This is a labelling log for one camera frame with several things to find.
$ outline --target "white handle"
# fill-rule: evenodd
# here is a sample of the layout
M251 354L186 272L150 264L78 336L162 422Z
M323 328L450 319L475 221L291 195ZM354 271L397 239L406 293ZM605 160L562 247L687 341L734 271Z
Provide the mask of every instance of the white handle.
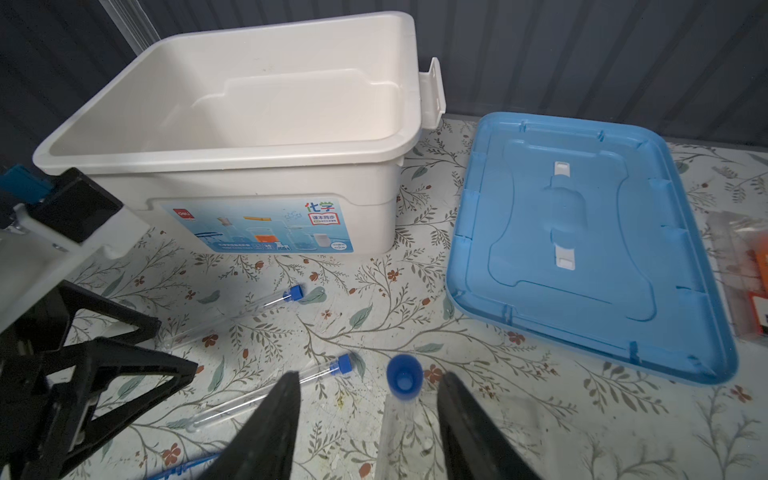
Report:
M435 130L445 113L445 92L442 89L440 61L432 57L429 71L419 72L419 89L422 97L422 128Z

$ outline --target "red logo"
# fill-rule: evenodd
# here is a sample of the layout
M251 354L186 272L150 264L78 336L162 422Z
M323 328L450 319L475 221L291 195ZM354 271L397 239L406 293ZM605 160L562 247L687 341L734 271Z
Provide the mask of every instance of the red logo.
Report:
M185 220L194 220L194 217L186 208L174 208L174 212L176 212L179 217Z

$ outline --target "product label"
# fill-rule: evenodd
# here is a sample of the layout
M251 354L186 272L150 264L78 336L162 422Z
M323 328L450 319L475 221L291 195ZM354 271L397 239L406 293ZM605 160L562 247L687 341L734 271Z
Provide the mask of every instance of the product label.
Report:
M214 252L353 252L335 197L164 200L158 205Z

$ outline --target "tablecloth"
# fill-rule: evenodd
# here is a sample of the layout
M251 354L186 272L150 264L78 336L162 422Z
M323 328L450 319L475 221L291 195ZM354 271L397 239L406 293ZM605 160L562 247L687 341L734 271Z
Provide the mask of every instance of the tablecloth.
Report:
M695 387L503 331L454 310L443 281L475 127L474 121L445 119L407 155L396 245L386 254L201 253L182 249L157 226L126 257L95 256L76 269L71 281L158 316L170 332L201 321L211 309L237 312L294 283L305 286L311 302L267 311L175 352L200 364L194 381L70 478L145 478L219 452L239 423L189 433L184 426L192 415L279 372L347 351L354 353L351 376L302 390L294 478L375 476L386 364L398 353L418 358L426 391L452 371L484 401L533 402L543 415L542 449L533 451L534 463L558 464L569 478L768 478L765 347L738 340L736 377L721 386ZM714 259L719 253L709 244L709 212L768 217L768 154L669 145ZM112 325L81 312L73 327L70 343ZM117 379L101 396L98 414L157 382L150 376ZM434 428L414 432L419 442L439 435ZM443 475L441 455L429 455L426 476Z

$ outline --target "dark striped backdrop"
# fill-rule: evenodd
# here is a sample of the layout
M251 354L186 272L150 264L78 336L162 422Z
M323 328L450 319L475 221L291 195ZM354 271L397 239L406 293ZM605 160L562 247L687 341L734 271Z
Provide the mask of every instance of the dark striped backdrop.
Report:
M768 147L768 0L141 0L161 36L410 13L450 113L526 111ZM95 0L0 0L4 165L133 53Z

